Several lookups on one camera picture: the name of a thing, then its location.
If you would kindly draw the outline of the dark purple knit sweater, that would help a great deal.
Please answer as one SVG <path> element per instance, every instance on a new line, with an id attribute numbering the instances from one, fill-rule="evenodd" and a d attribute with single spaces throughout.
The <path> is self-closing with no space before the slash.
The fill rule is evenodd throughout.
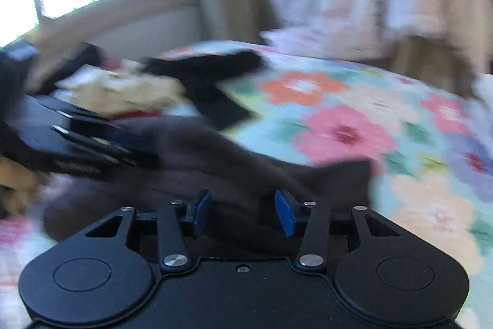
<path id="1" fill-rule="evenodd" d="M 242 148 L 198 118 L 161 116 L 122 122 L 132 134 L 150 138 L 158 170 L 129 168 L 104 181 L 78 178 L 43 213 L 45 233 L 63 241 L 120 207 L 157 210 L 173 200 L 196 202 L 212 195 L 202 240 L 190 242 L 205 256 L 287 256 L 298 244 L 278 222 L 274 193 L 298 201 L 324 202 L 333 212 L 369 205 L 372 167 L 367 158 L 311 167 Z"/>

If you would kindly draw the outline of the beige garment on bed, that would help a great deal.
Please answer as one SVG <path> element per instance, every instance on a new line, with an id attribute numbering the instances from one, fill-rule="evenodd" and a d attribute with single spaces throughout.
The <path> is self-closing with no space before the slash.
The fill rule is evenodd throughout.
<path id="1" fill-rule="evenodd" d="M 185 89 L 175 78 L 88 70 L 56 82 L 66 101 L 104 116 L 163 110 L 178 104 Z"/>

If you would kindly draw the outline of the black garment on bed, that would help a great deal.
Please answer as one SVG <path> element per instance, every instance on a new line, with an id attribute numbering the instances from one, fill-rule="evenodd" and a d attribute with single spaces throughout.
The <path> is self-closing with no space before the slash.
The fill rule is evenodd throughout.
<path id="1" fill-rule="evenodd" d="M 223 93 L 219 84 L 262 67 L 261 56 L 248 50 L 177 60 L 149 58 L 141 72 L 179 80 L 185 90 L 185 97 L 196 110 L 216 129 L 225 130 L 251 118 L 252 113 Z"/>

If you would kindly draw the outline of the floral fleece blanket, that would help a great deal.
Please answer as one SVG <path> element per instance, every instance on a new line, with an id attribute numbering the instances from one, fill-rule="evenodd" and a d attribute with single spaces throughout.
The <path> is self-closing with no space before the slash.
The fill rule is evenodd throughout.
<path id="1" fill-rule="evenodd" d="M 492 118 L 486 107 L 378 68 L 263 46 L 256 52 L 262 68 L 219 84 L 252 117 L 216 131 L 292 164 L 370 159 L 370 203 L 463 265 L 471 290 L 459 322 L 491 327 Z M 204 122 L 188 101 L 163 114 Z"/>

